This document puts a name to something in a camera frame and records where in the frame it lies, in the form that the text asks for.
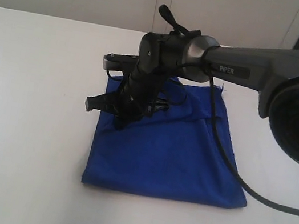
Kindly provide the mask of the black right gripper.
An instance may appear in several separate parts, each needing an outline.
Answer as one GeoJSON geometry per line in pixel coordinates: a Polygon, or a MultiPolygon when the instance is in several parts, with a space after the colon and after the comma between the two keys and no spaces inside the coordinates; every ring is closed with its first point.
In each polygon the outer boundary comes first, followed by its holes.
{"type": "Polygon", "coordinates": [[[188,42],[184,35],[174,33],[143,35],[139,59],[123,74],[118,89],[112,95],[87,97],[86,111],[113,114],[114,128],[122,130],[133,121],[179,105],[180,101],[173,101],[163,86],[183,71],[183,51],[188,42]]]}

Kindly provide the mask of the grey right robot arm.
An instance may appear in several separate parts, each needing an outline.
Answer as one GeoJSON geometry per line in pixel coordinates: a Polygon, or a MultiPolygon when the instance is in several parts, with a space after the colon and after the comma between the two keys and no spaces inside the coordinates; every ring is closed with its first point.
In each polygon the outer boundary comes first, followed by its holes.
{"type": "Polygon", "coordinates": [[[222,47],[199,31],[143,35],[137,55],[108,54],[103,68],[123,74],[118,88],[86,99],[122,124],[167,109],[158,92],[177,77],[207,82],[211,77],[255,90],[258,114],[269,120],[282,150],[299,164],[299,50],[222,47]]]}

